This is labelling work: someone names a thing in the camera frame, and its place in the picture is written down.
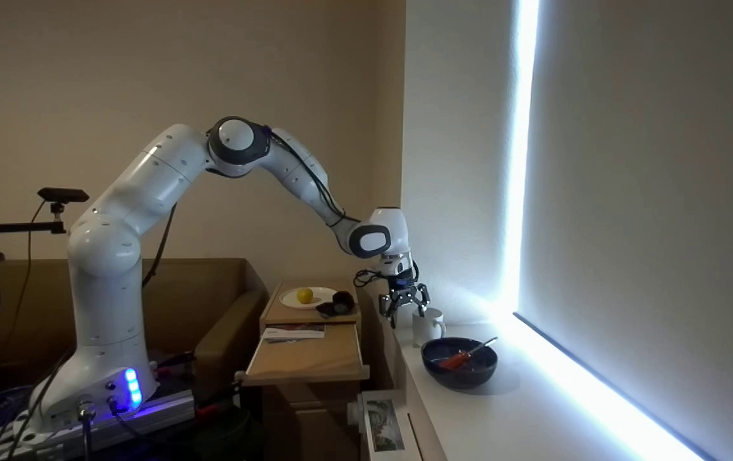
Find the robot base with blue lights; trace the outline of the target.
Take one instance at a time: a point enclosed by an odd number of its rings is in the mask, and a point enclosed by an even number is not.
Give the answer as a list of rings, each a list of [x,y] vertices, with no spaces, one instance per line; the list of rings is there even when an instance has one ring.
[[[190,389],[146,396],[135,368],[116,372],[101,396],[73,396],[51,413],[47,396],[57,385],[60,373],[51,372],[25,407],[0,425],[0,461],[93,459],[98,451],[148,440],[196,417]]]

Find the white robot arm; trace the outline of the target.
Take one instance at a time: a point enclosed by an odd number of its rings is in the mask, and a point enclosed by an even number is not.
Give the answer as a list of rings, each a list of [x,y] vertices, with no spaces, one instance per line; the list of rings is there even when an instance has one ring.
[[[403,306],[429,303],[399,207],[378,207],[366,220],[349,216],[322,165],[284,128],[242,115],[226,115],[206,134],[175,124],[73,225],[66,266],[76,346],[33,394],[48,422],[82,402],[96,411],[110,402],[128,413],[146,407],[157,380],[146,352],[143,290],[162,266],[173,216],[202,174],[243,180],[255,171],[271,174],[307,206],[343,254],[378,262],[353,281],[384,281],[387,318]]]

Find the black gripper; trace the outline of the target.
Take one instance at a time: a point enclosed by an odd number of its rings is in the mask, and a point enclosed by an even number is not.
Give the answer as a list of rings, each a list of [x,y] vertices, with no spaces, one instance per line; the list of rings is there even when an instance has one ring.
[[[387,279],[387,298],[381,313],[387,314],[389,327],[398,327],[398,309],[403,306],[415,306],[412,321],[426,318],[429,306],[420,303],[419,298],[420,298],[420,285],[415,272],[403,272]]]

